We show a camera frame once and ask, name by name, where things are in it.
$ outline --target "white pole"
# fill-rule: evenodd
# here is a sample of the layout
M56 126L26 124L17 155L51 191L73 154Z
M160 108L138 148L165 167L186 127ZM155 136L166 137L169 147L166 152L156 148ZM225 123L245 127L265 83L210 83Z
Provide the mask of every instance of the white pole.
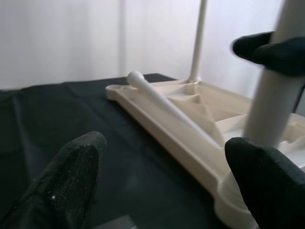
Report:
M192 70L191 70L191 75L187 80L188 83L201 81L200 64L201 64L201 55L202 55L205 9L206 9L206 0L201 0L198 24L197 24L196 40L195 40L195 46L193 52Z
M305 0L287 0L272 42L305 36ZM244 129L244 137L278 147L303 77L264 70Z
M286 0L272 42L305 36L304 12L305 0ZM278 147L303 79L303 77L294 78L264 70L244 130L244 137ZM218 196L215 200L215 211L224 223L234 229L249 229L254 226L255 221L250 217L251 213L246 205L240 202L242 196L232 172L229 172L219 185ZM231 209L230 216L223 210L226 208Z

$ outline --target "gloved finger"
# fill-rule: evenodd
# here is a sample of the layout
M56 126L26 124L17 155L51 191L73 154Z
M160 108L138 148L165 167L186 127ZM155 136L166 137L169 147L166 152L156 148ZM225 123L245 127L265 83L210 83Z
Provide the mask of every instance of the gloved finger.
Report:
M305 75L305 37L283 43L267 44L257 48L253 60L267 69L288 76Z
M262 64L253 59L254 51L270 42L273 32L263 32L258 34L253 34L249 36L244 36L233 41L232 50L233 52L248 61Z
M233 41L233 52L248 61L288 76L305 75L305 37L270 44L272 32L244 36Z
M305 174L278 150L246 138L225 144L245 204L261 229L298 228L305 220Z
M100 176L104 136L67 143L6 214L1 229L83 229Z

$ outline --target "white curtain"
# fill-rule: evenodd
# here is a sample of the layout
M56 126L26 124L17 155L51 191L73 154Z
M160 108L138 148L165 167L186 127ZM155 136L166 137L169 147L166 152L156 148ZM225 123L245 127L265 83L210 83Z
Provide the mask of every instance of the white curtain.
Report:
M0 89L125 76L189 76L200 0L2 0ZM253 96L260 68L235 38L274 29L282 0L208 0L202 79Z

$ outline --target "table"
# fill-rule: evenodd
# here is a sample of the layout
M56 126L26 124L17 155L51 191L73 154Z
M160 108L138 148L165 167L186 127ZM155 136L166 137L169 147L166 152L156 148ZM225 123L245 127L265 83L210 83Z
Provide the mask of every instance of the table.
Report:
M160 74L150 82L172 80ZM116 102L105 87L125 78L0 92L0 217L67 142L107 139L91 224L129 215L139 229L225 229L213 198Z

